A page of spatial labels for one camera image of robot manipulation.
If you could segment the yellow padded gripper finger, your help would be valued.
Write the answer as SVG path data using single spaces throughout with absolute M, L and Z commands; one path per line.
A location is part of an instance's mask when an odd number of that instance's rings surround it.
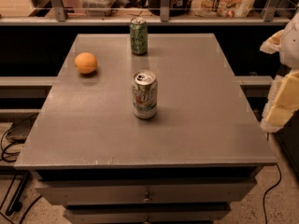
M 273 54 L 280 51 L 280 40 L 283 35 L 283 30 L 280 30 L 271 35 L 266 41 L 260 46 L 260 51 L 268 54 Z
M 272 81 L 262 113 L 261 128 L 276 133 L 299 110 L 299 70 L 291 70 L 285 77 Z

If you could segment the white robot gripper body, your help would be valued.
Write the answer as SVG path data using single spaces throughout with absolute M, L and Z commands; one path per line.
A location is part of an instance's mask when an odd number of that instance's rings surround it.
M 286 25 L 280 40 L 280 62 L 291 69 L 299 68 L 299 13 Z

